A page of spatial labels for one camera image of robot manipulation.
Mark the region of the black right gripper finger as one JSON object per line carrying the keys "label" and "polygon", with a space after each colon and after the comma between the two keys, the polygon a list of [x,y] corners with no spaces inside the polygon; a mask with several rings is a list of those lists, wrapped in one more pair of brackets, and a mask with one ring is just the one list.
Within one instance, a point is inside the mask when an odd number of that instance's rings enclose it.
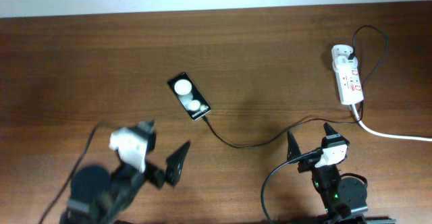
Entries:
{"label": "black right gripper finger", "polygon": [[336,135],[337,134],[337,132],[330,126],[329,123],[327,123],[327,122],[324,123],[323,127],[324,127],[324,130],[325,130],[326,136],[331,136],[331,135]]}
{"label": "black right gripper finger", "polygon": [[298,146],[298,143],[294,137],[294,135],[291,133],[291,131],[287,132],[288,137],[288,155],[287,155],[287,161],[290,162],[298,162],[301,157],[300,148]]}

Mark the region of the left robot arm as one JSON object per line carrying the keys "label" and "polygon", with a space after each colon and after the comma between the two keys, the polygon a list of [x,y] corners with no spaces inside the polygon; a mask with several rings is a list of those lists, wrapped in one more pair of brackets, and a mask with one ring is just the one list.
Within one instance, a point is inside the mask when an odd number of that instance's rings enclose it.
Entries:
{"label": "left robot arm", "polygon": [[73,173],[68,181],[70,197],[60,223],[116,223],[145,183],[158,189],[164,184],[178,184],[190,142],[166,158],[167,167],[163,170],[146,159],[156,145],[154,124],[142,121],[114,129],[109,148],[117,155],[119,166],[111,173],[100,165],[88,165]]}

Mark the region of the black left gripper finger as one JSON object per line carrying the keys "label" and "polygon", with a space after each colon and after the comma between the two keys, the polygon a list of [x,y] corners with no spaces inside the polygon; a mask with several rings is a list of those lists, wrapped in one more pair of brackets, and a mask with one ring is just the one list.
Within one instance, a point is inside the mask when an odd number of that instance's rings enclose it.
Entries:
{"label": "black left gripper finger", "polygon": [[190,141],[187,141],[166,159],[167,169],[165,171],[165,181],[173,187],[180,181],[184,161],[189,148]]}
{"label": "black left gripper finger", "polygon": [[154,130],[155,126],[155,120],[152,119],[150,121],[140,121],[136,127],[142,132],[146,134],[153,134],[155,132]]}

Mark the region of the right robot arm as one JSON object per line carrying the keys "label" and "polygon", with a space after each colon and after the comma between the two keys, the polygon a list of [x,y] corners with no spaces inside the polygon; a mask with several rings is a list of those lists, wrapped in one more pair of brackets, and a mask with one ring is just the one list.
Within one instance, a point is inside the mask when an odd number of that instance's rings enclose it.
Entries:
{"label": "right robot arm", "polygon": [[297,223],[365,223],[368,211],[367,179],[354,173],[341,174],[337,165],[347,157],[350,142],[328,123],[323,125],[325,137],[320,147],[302,154],[292,133],[288,133],[287,160],[298,165],[298,172],[311,173],[315,190],[326,213]]}

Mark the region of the white USB charger adapter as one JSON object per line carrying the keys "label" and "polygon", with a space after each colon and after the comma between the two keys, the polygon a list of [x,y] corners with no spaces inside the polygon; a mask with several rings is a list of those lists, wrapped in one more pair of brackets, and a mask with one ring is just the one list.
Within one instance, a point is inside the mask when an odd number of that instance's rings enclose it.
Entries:
{"label": "white USB charger adapter", "polygon": [[333,63],[339,67],[357,67],[358,60],[356,57],[350,58],[353,48],[349,45],[335,45],[331,49]]}

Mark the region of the black smartphone with bubble wallpaper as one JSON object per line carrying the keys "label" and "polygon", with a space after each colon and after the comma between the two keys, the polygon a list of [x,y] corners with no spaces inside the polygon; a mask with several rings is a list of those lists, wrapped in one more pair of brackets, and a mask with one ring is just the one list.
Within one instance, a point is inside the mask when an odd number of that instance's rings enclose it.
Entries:
{"label": "black smartphone with bubble wallpaper", "polygon": [[182,72],[168,80],[167,85],[191,120],[196,121],[211,112],[210,104],[208,104],[186,72]]}

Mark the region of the white power strip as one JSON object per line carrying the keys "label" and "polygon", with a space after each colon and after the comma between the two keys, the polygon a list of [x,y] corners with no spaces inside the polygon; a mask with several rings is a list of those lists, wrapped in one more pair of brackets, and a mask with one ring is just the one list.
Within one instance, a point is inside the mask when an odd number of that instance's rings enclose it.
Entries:
{"label": "white power strip", "polygon": [[364,95],[360,83],[357,59],[349,60],[345,56],[338,56],[333,60],[332,65],[341,104],[355,105],[363,101]]}

